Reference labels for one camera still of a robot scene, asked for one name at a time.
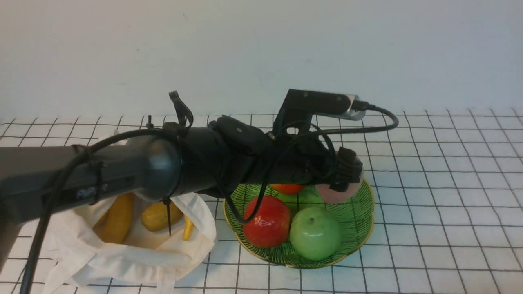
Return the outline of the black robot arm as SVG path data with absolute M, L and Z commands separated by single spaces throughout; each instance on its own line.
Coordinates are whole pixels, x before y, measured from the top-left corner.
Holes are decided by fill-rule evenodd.
M 126 192 L 149 202 L 198 192 L 215 198 L 239 184 L 326 184 L 362 179 L 351 149 L 337 154 L 319 132 L 271 136 L 229 116 L 207 127 L 121 133 L 91 146 L 1 147 L 1 264 L 22 226 Z

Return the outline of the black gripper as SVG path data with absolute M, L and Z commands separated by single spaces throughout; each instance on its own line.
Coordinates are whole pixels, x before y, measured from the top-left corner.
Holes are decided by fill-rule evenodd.
M 340 147 L 335 151 L 325 131 L 312 123 L 305 123 L 312 131 L 296 135 L 284 131 L 273 138 L 264 134 L 263 147 L 253 156 L 241 184 L 299 184 L 329 183 L 336 192 L 346 192 L 361 186 L 364 165 L 352 149 Z

